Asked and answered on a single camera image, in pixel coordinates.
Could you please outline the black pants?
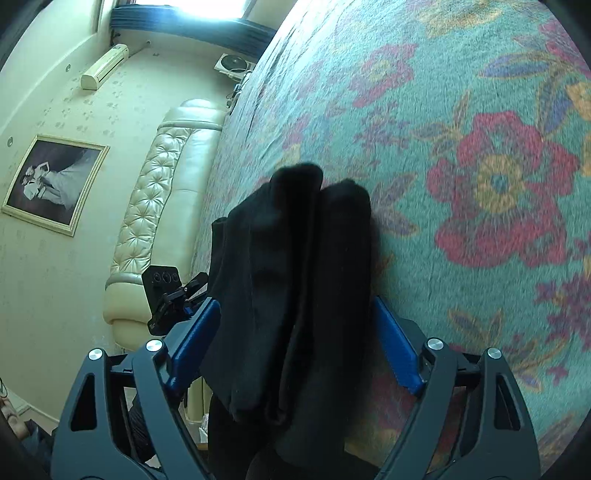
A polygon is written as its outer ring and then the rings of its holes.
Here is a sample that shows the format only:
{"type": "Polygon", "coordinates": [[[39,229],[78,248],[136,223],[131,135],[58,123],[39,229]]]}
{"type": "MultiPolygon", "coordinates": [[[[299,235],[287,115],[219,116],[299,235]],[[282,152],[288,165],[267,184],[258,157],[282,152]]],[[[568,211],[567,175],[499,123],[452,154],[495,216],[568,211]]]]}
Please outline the black pants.
{"type": "Polygon", "coordinates": [[[371,479],[345,438],[373,345],[370,197],[322,169],[277,170],[212,223],[208,293],[221,326],[208,460],[218,479],[371,479]]]}

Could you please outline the cream tufted leather headboard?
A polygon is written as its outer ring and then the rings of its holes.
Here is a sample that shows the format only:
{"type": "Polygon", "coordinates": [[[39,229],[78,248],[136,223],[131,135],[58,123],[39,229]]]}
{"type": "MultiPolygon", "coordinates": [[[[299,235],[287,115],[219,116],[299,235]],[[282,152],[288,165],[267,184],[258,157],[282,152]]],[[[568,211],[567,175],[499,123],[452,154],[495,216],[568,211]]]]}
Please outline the cream tufted leather headboard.
{"type": "Polygon", "coordinates": [[[115,343],[134,351],[150,338],[141,275],[151,265],[192,276],[201,209],[228,110],[201,99],[170,109],[156,129],[119,230],[103,318],[115,343]]]}

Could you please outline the framed wedding photo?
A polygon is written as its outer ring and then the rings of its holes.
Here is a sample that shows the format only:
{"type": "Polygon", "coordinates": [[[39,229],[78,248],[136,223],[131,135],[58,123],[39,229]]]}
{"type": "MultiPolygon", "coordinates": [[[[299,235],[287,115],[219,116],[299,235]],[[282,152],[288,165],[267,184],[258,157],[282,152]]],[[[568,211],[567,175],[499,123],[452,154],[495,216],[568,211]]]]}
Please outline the framed wedding photo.
{"type": "Polygon", "coordinates": [[[1,211],[26,223],[75,235],[108,146],[37,135],[6,192],[1,211]]]}

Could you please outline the white box fan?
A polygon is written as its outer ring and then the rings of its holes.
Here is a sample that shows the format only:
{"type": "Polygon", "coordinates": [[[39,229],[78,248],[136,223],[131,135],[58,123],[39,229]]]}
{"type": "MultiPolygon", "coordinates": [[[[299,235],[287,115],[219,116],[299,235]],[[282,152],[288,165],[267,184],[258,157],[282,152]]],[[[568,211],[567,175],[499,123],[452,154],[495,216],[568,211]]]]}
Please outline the white box fan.
{"type": "Polygon", "coordinates": [[[216,72],[235,82],[242,82],[246,74],[252,72],[254,68],[256,68],[256,63],[227,53],[222,54],[213,67],[216,72]]]}

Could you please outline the left dark blue curtain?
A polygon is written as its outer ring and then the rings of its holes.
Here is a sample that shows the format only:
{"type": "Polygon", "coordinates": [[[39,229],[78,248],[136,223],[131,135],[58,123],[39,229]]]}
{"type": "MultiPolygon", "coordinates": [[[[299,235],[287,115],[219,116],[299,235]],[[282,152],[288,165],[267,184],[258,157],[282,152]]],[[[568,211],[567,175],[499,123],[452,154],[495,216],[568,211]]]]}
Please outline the left dark blue curtain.
{"type": "Polygon", "coordinates": [[[276,30],[245,19],[207,19],[167,5],[127,4],[112,10],[113,29],[151,31],[209,43],[269,44],[276,30]]]}

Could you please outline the floral bedspread bed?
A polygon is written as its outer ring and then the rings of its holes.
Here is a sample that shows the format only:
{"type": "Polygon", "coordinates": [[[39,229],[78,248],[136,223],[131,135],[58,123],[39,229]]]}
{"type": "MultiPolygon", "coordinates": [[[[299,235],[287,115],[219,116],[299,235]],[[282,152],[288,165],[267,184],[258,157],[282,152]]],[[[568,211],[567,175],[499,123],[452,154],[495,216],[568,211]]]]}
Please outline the floral bedspread bed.
{"type": "Polygon", "coordinates": [[[377,293],[506,356],[557,474],[590,410],[590,69],[540,1],[301,1],[226,119],[200,220],[273,172],[370,195],[377,293]]]}

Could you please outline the white wall air conditioner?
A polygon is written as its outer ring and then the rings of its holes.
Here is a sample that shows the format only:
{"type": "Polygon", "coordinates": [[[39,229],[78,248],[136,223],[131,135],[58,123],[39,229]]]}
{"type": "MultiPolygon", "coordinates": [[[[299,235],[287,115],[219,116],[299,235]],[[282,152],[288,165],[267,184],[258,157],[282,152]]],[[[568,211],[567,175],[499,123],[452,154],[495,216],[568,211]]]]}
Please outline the white wall air conditioner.
{"type": "Polygon", "coordinates": [[[81,88],[88,91],[97,91],[128,57],[129,48],[127,45],[114,45],[81,76],[81,88]]]}

